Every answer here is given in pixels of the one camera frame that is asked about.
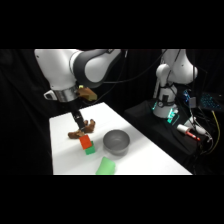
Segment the white table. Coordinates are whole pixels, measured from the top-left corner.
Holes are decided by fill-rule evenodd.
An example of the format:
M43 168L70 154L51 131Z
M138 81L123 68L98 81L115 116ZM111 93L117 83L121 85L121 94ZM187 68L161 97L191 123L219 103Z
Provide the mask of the white table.
M95 132L89 134L96 153L87 156L79 140L68 138L69 132L78 130L71 113L51 118L54 175L95 175L104 156L116 163L115 175L191 175L105 103L81 113L85 120L96 121ZM103 147L104 135L114 129L125 131L131 139L128 154L122 158L110 155Z

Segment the green object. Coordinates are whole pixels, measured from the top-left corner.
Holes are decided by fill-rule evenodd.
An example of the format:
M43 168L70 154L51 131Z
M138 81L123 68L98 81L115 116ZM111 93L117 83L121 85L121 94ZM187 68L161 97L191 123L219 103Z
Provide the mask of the green object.
M102 162L96 175L114 175L116 164L106 157L103 157Z
M90 148L86 149L85 152L86 152L87 156L96 152L93 142L92 142L92 146Z

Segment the orange block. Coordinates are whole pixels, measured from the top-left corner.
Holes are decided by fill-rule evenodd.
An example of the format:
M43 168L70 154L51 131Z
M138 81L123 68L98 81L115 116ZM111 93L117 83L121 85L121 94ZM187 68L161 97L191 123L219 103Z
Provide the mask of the orange block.
M83 137L79 138L79 140L81 142L83 150L86 150L86 149L92 147L92 143L91 143L88 135L84 135Z

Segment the black background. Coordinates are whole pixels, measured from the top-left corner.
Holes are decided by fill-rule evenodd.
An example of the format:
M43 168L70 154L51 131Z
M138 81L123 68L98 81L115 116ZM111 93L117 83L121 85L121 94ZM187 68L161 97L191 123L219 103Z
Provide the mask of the black background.
M209 72L205 90L224 94L224 50L188 49L192 62ZM135 77L149 67L161 54L160 49L129 49L127 66L121 80ZM107 81L115 81L123 64L121 59L112 69ZM151 99L156 83L156 64L144 76L130 83L118 84L101 102L107 103L117 113L144 100ZM204 79L199 71L197 84ZM103 95L111 84L94 91ZM1 102L1 174L52 174L49 118L66 112L58 102L49 102L43 94L50 89L34 57L34 49L0 49L0 102ZM217 114L221 126L222 114ZM217 150L200 160L202 174L222 174L224 153L221 140Z

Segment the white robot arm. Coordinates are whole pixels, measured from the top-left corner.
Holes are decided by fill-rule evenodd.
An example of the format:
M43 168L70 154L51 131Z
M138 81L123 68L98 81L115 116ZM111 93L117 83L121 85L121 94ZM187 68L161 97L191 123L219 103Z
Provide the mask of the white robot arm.
M168 49L164 54L164 64L157 69L160 93L154 114L160 118L169 118L175 104L177 89L173 83L189 84L194 80L194 66L186 55L186 49Z
M68 103L80 130L84 121L76 106L76 81L89 88L99 87L121 56L120 49L36 49L35 56L51 90L44 94L47 100Z

